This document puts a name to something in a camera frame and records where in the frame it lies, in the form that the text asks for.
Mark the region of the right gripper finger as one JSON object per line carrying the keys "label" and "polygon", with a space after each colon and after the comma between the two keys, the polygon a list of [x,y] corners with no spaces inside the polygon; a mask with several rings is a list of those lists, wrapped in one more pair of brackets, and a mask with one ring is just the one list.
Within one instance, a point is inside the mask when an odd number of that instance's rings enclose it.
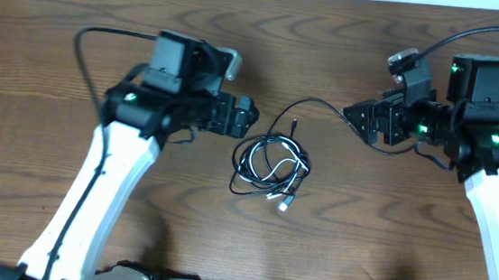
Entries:
{"label": "right gripper finger", "polygon": [[359,102],[350,107],[343,108],[343,116],[349,122],[369,123],[370,115],[374,109],[374,103]]}
{"label": "right gripper finger", "polygon": [[360,138],[368,145],[374,145],[376,143],[377,131],[373,124],[368,120],[364,121],[353,121],[352,126],[356,129]]}

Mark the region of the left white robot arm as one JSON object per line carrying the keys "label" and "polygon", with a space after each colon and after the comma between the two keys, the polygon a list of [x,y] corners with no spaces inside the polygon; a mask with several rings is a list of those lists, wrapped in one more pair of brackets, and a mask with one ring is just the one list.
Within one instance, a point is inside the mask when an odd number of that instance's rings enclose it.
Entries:
{"label": "left white robot arm", "polygon": [[103,248],[133,188],[180,130],[242,138],[259,118],[247,96],[222,91],[242,55],[185,34],[152,37],[149,62],[132,67],[102,98],[88,155],[50,224],[0,280],[150,280],[98,275]]}

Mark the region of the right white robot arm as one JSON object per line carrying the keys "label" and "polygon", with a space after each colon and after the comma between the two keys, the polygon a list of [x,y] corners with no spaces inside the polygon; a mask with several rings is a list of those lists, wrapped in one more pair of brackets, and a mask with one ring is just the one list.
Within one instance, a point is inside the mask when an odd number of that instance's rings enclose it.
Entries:
{"label": "right white robot arm", "polygon": [[476,215],[488,279],[499,280],[499,58],[455,55],[446,104],[437,102],[417,50],[387,64],[399,88],[345,107],[344,118],[368,145],[382,134],[389,146],[414,138],[443,149]]}

